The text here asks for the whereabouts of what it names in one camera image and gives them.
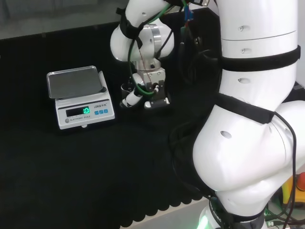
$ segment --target scale display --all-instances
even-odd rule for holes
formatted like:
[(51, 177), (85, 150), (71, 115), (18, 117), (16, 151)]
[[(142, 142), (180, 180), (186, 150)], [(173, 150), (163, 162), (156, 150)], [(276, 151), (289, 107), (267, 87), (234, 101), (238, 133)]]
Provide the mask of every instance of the scale display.
[(90, 109), (88, 106), (79, 107), (71, 110), (66, 110), (67, 117), (72, 117), (76, 115), (90, 114)]

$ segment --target scalloped edge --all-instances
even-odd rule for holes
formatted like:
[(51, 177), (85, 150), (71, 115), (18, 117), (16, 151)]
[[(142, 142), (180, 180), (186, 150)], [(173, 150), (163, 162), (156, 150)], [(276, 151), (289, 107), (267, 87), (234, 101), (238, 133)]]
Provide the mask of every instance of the scalloped edge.
[(171, 213), (173, 211), (176, 211), (176, 210), (182, 209), (184, 207), (187, 207), (187, 206), (190, 206), (190, 205), (193, 205), (193, 204), (197, 204), (199, 202), (203, 202), (203, 201), (206, 201), (206, 200), (207, 200), (206, 198), (202, 197), (200, 200), (193, 200), (192, 199), (192, 201), (189, 204), (184, 204), (184, 203), (180, 202), (180, 205), (177, 206), (177, 207), (173, 207), (173, 206), (170, 205), (169, 208), (167, 210), (165, 210), (165, 211), (158, 210), (157, 213), (154, 216), (147, 216), (146, 215), (145, 218), (142, 221), (140, 221), (140, 222), (133, 221), (130, 226), (128, 226), (126, 228), (121, 226), (120, 229), (131, 229), (132, 227), (134, 227), (136, 225), (139, 225), (141, 223), (147, 222), (147, 221), (149, 221), (151, 219), (155, 219), (157, 217), (164, 216), (164, 215), (166, 215), (168, 213)]

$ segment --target electronic scale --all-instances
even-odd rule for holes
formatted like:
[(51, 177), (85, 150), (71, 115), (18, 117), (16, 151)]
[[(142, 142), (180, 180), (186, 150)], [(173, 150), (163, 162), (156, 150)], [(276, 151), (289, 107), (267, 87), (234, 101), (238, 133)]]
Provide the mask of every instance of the electronic scale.
[(51, 72), (47, 81), (61, 130), (115, 118), (104, 75), (96, 67)]

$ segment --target green light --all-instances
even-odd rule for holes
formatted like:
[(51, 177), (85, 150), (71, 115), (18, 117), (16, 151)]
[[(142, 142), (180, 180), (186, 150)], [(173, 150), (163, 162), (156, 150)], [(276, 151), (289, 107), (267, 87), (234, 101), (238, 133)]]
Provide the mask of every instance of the green light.
[(208, 225), (208, 218), (206, 216), (203, 216), (199, 222), (199, 225), (197, 227), (197, 229), (205, 229), (206, 226)]
[(89, 110), (88, 107), (86, 107), (85, 109), (83, 109), (83, 111), (84, 111), (84, 114), (89, 114), (89, 113), (90, 113), (90, 110)]

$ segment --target stainless steel tray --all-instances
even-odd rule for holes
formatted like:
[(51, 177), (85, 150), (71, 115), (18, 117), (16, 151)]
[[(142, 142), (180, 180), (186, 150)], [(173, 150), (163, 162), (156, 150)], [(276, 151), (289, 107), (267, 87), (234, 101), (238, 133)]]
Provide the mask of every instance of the stainless steel tray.
[(96, 67), (88, 66), (47, 74), (49, 97), (68, 99), (97, 94), (103, 89)]

